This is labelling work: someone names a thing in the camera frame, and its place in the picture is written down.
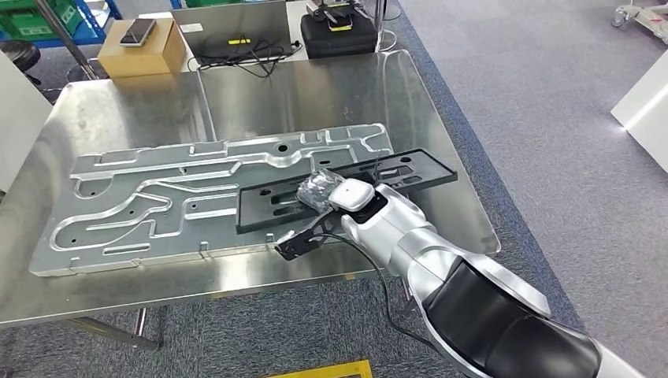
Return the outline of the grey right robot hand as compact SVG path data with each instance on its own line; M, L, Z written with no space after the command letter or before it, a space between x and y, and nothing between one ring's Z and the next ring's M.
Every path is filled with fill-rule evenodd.
M327 169L312 172L302 181L296 192L296 198L318 213L329 210L329 195L344 182L345 178Z

